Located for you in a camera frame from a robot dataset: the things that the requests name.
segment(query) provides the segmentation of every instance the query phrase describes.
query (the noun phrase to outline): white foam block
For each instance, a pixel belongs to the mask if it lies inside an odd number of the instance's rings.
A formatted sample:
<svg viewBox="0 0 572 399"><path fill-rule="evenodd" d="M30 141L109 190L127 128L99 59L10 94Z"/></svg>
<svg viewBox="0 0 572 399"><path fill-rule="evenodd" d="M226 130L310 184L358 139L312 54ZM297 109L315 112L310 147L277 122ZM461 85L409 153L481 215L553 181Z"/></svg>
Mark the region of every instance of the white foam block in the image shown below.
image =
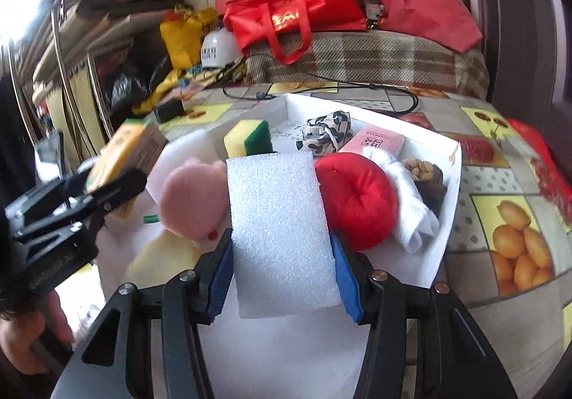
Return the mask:
<svg viewBox="0 0 572 399"><path fill-rule="evenodd" d="M340 304L312 153L254 155L227 165L241 318Z"/></svg>

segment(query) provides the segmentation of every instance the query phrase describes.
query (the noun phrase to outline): green scouring pad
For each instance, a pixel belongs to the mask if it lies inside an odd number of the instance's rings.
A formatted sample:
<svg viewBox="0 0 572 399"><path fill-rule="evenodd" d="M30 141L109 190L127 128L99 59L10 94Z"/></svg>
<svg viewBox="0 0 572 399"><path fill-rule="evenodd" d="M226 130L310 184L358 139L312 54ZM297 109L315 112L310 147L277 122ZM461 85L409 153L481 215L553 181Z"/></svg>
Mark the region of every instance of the green scouring pad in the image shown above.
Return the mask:
<svg viewBox="0 0 572 399"><path fill-rule="evenodd" d="M266 120L241 120L224 137L229 158L273 152Z"/></svg>

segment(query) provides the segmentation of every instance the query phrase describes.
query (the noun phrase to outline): red tote bag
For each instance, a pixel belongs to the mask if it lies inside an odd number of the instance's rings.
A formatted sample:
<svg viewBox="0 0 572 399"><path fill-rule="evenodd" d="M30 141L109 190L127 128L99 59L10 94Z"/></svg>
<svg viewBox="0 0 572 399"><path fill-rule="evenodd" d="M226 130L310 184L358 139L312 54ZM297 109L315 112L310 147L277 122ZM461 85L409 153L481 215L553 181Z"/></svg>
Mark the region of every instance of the red tote bag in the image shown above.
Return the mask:
<svg viewBox="0 0 572 399"><path fill-rule="evenodd" d="M387 17L379 27L427 38L459 53L483 38L473 16L461 0L381 0Z"/></svg>
<svg viewBox="0 0 572 399"><path fill-rule="evenodd" d="M224 25L243 52L265 39L278 61L291 64L312 44L312 30L365 30L365 16L356 0L234 0L227 4ZM277 34L298 30L302 45L284 55Z"/></svg>

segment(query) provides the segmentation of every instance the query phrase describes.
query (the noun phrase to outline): red bag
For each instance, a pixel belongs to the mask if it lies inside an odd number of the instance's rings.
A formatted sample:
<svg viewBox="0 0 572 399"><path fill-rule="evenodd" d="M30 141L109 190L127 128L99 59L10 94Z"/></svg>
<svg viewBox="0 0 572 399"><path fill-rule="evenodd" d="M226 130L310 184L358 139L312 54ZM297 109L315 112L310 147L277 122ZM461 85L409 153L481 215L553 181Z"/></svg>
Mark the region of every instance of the red bag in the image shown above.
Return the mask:
<svg viewBox="0 0 572 399"><path fill-rule="evenodd" d="M525 123L514 119L508 119L508 123L540 156L541 160L530 159L538 177L540 194L553 202L568 223L572 223L572 188L558 171L544 139L539 132Z"/></svg>
<svg viewBox="0 0 572 399"><path fill-rule="evenodd" d="M243 53L266 38L276 59L291 64L310 47L312 30L365 30L365 16L356 0L234 0L227 4L224 26ZM302 45L285 56L276 34L298 29Z"/></svg>
<svg viewBox="0 0 572 399"><path fill-rule="evenodd" d="M459 53L483 38L473 16L461 0L381 0L387 18L382 30L427 38Z"/></svg>

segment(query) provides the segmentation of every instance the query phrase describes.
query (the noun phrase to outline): person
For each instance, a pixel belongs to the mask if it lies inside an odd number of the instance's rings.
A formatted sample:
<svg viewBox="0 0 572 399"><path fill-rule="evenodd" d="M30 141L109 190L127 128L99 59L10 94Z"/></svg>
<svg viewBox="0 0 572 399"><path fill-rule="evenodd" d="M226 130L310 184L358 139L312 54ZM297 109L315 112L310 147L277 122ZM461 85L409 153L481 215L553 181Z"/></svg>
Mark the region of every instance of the person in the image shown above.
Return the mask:
<svg viewBox="0 0 572 399"><path fill-rule="evenodd" d="M16 370L24 375L48 373L31 345L49 327L62 342L73 343L72 329L53 291L39 308L15 318L0 319L0 349Z"/></svg>

